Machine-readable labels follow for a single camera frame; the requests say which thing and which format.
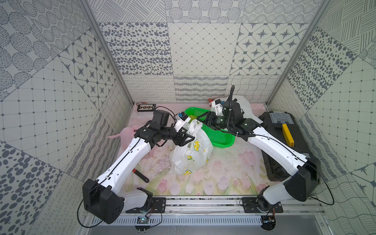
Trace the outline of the white lemon-print plastic bag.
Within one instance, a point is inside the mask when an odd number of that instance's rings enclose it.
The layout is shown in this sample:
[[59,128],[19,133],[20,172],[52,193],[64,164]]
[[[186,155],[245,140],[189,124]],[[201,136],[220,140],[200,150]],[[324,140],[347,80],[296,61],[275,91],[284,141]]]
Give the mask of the white lemon-print plastic bag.
[[194,119],[184,127],[195,139],[185,146],[177,146],[170,153],[170,171],[176,175],[189,175],[200,170],[209,162],[213,151],[212,142],[202,129],[203,123]]

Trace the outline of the pink peach-print plastic bag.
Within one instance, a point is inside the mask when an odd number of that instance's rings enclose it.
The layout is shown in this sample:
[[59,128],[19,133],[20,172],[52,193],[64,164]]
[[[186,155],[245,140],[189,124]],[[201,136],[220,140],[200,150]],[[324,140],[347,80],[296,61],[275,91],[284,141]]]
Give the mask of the pink peach-print plastic bag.
[[131,141],[134,139],[135,131],[140,129],[142,125],[133,125],[131,127],[125,127],[121,130],[119,134],[108,136],[108,139],[119,139],[120,140],[120,149],[117,154],[117,159],[120,155],[128,148],[131,144]]

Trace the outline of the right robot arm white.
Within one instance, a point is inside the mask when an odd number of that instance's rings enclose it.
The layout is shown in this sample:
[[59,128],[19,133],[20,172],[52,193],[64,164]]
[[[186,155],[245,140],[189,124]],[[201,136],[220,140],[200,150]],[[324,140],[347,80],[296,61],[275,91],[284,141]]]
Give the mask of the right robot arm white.
[[214,102],[213,106],[219,105],[220,111],[208,111],[197,120],[213,130],[230,133],[255,145],[289,174],[282,182],[266,187],[258,194],[260,211],[269,211],[284,200],[305,202],[320,183],[320,161],[296,152],[268,133],[256,120],[245,118],[240,104],[233,99],[234,90],[235,86],[232,86],[226,101]]

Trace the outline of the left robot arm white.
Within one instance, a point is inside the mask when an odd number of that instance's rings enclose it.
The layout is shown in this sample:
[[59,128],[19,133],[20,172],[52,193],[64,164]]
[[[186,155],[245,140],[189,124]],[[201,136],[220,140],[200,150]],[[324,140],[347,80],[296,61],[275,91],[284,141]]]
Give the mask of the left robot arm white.
[[121,194],[120,190],[127,177],[139,161],[160,141],[173,141],[176,146],[185,146],[194,141],[183,126],[190,117],[181,112],[172,126],[168,126],[170,113],[155,110],[153,119],[139,128],[130,145],[120,157],[96,180],[88,179],[83,187],[83,200],[80,205],[102,222],[113,223],[122,212],[140,210],[148,212],[152,208],[153,194],[143,188]]

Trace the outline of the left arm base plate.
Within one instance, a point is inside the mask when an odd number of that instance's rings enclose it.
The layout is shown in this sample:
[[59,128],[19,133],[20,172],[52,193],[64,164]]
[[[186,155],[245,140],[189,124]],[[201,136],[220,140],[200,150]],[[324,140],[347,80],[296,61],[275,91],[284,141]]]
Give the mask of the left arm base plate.
[[147,199],[144,206],[127,210],[126,213],[164,213],[166,206],[165,197],[152,197]]

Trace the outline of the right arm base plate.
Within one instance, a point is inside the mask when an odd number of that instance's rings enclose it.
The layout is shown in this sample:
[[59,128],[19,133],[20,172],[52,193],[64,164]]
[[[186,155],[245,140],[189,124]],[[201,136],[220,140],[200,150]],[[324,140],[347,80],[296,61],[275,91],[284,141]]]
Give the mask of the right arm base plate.
[[245,213],[283,213],[281,203],[269,204],[263,199],[258,199],[257,197],[242,197],[240,199],[240,205],[243,207]]

